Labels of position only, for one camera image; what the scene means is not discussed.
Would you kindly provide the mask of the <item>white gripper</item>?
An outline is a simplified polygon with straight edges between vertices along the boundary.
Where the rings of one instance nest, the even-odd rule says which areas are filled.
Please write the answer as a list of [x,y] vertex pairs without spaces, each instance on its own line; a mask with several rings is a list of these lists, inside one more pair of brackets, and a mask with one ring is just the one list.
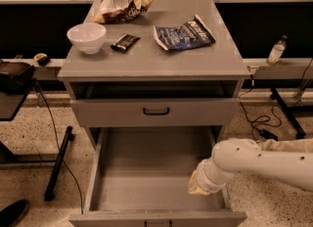
[[188,193],[196,196],[217,193],[234,177],[235,173],[223,171],[213,158],[204,159],[192,173],[188,183]]

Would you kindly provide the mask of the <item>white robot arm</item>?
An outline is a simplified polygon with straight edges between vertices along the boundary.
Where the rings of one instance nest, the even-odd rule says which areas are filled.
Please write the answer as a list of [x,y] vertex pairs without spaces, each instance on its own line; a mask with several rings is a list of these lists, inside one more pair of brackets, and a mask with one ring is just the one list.
[[313,191],[313,139],[290,141],[231,138],[217,143],[211,157],[202,160],[188,185],[191,195],[219,192],[238,173],[274,178]]

